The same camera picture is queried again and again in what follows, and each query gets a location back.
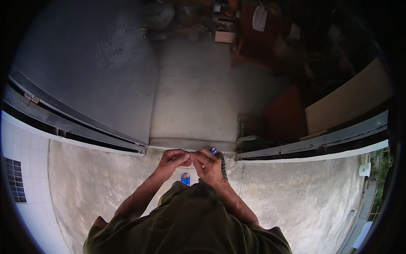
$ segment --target hand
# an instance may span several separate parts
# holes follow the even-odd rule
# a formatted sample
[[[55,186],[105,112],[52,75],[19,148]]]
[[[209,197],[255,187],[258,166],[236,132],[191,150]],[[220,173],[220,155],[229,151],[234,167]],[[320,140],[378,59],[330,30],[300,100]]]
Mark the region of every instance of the hand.
[[[192,164],[189,152],[182,149],[166,150],[155,172],[168,180],[175,169],[180,166],[189,167]]]
[[[197,175],[208,185],[217,187],[227,180],[221,173],[221,159],[215,157],[207,148],[190,152]]]

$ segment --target olive green shirt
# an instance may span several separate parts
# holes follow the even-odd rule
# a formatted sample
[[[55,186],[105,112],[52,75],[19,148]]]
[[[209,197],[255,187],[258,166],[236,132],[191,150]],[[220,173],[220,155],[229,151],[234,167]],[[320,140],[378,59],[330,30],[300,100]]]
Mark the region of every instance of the olive green shirt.
[[[100,216],[83,246],[85,254],[292,253],[279,227],[247,226],[227,213],[211,186],[175,182],[148,216],[130,221],[120,214]]]

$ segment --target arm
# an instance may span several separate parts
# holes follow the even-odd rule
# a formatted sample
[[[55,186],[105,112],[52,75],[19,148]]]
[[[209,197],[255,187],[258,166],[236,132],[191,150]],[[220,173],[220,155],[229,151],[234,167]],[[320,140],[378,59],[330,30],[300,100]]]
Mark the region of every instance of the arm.
[[[122,214],[129,220],[138,219],[147,209],[156,192],[179,166],[190,166],[192,161],[187,151],[167,150],[155,171],[119,206],[114,213]]]
[[[241,223],[248,226],[258,225],[258,218],[254,212],[242,201],[231,188],[227,179],[221,174],[221,159],[215,157],[206,148],[191,152],[190,156],[197,175],[214,188],[220,196],[227,212],[234,215]]]

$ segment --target window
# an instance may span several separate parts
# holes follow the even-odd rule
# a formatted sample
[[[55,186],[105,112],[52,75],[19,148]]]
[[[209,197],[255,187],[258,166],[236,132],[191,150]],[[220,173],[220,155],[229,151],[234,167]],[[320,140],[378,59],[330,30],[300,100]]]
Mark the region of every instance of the window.
[[[6,158],[7,177],[16,202],[27,202],[25,199],[23,177],[21,175],[21,162]]]

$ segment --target forearm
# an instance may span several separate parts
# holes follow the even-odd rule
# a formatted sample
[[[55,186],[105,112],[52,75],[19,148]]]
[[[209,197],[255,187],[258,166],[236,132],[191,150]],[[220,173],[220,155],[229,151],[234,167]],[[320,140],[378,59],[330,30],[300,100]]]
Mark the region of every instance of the forearm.
[[[227,180],[213,186],[213,188],[220,196],[220,199],[223,202],[227,212],[236,217],[241,223],[259,226],[257,216],[237,195],[237,193],[235,193]]]
[[[120,213],[124,216],[128,216],[130,220],[134,220],[138,219],[145,212],[148,204],[166,180],[162,175],[156,172],[157,170],[153,172],[134,193],[125,199],[114,215]]]

